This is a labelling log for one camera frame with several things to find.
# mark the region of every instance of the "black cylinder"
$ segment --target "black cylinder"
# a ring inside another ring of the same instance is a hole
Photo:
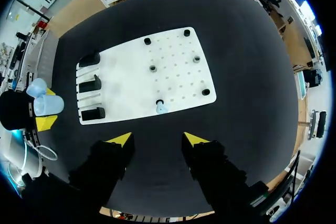
[[[190,30],[184,30],[184,36],[185,37],[188,37],[190,35]]]
[[[146,38],[144,41],[146,45],[150,45],[152,43],[150,38]]]

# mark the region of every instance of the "wall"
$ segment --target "wall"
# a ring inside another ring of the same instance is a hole
[[[42,6],[49,7],[50,11],[47,12],[46,16],[51,17],[71,0],[55,0],[50,4],[45,0],[23,1],[37,10],[40,10]],[[27,34],[31,30],[32,24],[36,23],[39,19],[39,15],[27,10],[27,8],[19,2],[13,1],[7,6],[0,17],[0,42],[16,47],[18,39],[15,37],[15,34],[18,31]]]

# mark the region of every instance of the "cable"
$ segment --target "cable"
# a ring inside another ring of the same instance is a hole
[[[26,162],[27,162],[27,143],[26,141],[24,141],[25,143],[25,157],[23,159],[23,164],[22,164],[22,168],[21,168],[21,175],[24,173],[24,168],[26,167]]]
[[[9,166],[11,165],[11,163],[8,163],[8,166],[7,166],[7,170],[8,170],[8,174],[9,176],[11,177],[12,181],[14,181],[14,183],[18,186],[24,186],[24,185],[21,185],[20,183],[18,183],[12,176],[12,174],[10,173],[10,170],[9,170]]]
[[[51,161],[56,161],[58,156],[56,154],[56,152],[54,150],[52,150],[51,148],[49,148],[48,146],[45,146],[45,145],[38,145],[38,146],[34,146],[30,141],[28,141],[28,144],[34,149],[37,151],[38,154],[40,154],[42,157],[45,157],[46,159],[48,160],[51,160]],[[44,148],[44,149],[47,149],[48,151],[50,151],[55,157],[50,157],[46,154],[44,154],[43,152],[41,152],[39,150],[39,148]]]

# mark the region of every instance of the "wooden floor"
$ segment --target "wooden floor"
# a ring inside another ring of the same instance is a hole
[[[63,8],[50,20],[47,29],[50,29],[56,36],[61,37],[64,33],[75,27],[77,24],[81,23],[83,20],[104,9],[105,6],[101,3],[100,0],[72,0],[65,8]],[[298,121],[305,122],[308,115],[307,98],[304,100],[298,100],[298,104]],[[293,155],[295,155],[300,145],[304,141],[303,136],[305,134],[305,130],[306,128],[303,126],[298,127]],[[270,181],[267,184],[269,190],[273,190],[283,180],[285,175],[286,172],[283,171],[276,178]]]
[[[77,24],[104,9],[100,0],[72,0],[49,21],[46,29],[61,37]]]

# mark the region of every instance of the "black table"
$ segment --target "black table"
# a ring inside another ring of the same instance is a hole
[[[187,26],[203,47],[216,102],[137,120],[79,123],[75,76],[82,56]],[[41,144],[59,156],[47,168],[68,181],[68,171],[86,160],[94,142],[133,132],[135,155],[106,205],[132,214],[212,210],[184,162],[183,132],[221,142],[229,160],[247,172],[249,185],[281,173],[296,140],[298,102],[289,57],[275,24],[252,0],[127,0],[103,10],[60,38],[52,90],[65,108],[50,131],[38,133]]]

